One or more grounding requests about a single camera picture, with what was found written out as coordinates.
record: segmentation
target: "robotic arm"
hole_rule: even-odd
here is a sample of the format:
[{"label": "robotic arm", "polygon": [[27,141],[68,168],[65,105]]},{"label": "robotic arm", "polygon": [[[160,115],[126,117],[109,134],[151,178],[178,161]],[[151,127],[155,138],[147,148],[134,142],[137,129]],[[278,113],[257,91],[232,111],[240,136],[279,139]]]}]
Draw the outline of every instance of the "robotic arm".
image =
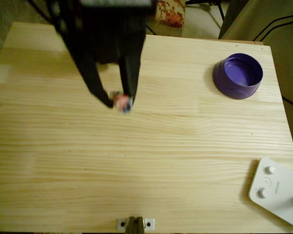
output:
[{"label": "robotic arm", "polygon": [[147,16],[156,0],[46,0],[52,23],[64,40],[89,91],[107,107],[115,99],[104,90],[96,62],[116,62],[124,96],[123,111],[135,99]]}]

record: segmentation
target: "metal clamp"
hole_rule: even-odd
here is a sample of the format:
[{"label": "metal clamp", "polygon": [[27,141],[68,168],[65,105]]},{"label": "metal clamp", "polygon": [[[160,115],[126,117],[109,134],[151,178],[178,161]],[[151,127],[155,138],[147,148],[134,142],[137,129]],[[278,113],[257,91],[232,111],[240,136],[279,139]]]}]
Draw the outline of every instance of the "metal clamp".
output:
[{"label": "metal clamp", "polygon": [[[130,218],[118,218],[116,222],[116,230],[125,232]],[[155,230],[155,218],[144,218],[143,227],[145,231]]]}]

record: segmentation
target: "wood grain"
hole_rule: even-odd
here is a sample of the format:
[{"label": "wood grain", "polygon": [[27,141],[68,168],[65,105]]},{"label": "wood grain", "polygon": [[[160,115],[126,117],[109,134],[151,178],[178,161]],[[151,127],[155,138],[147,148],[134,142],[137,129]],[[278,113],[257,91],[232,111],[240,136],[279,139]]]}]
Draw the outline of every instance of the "wood grain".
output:
[{"label": "wood grain", "polygon": [[[247,53],[263,67],[245,100],[221,94],[213,65]],[[108,91],[117,65],[100,66]],[[293,170],[293,142],[270,47],[147,36],[134,108],[88,92],[52,26],[14,23],[0,54],[0,231],[287,233],[248,199],[258,160]]]}]

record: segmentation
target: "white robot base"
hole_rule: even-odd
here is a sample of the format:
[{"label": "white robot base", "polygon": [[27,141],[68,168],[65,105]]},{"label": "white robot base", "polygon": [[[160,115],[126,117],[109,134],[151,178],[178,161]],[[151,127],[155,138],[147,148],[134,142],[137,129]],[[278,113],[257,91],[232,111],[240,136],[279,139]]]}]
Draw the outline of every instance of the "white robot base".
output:
[{"label": "white robot base", "polygon": [[261,158],[249,198],[293,225],[293,172],[281,164]]}]

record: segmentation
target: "purple bowl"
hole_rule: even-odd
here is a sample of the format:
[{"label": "purple bowl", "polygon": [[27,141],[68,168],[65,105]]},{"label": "purple bowl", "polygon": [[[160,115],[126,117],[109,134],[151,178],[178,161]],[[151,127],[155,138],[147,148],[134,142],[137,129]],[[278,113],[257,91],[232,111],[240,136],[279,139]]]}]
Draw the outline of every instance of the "purple bowl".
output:
[{"label": "purple bowl", "polygon": [[245,99],[257,90],[263,77],[263,69],[251,56],[233,54],[218,62],[213,71],[216,87],[224,95]]}]

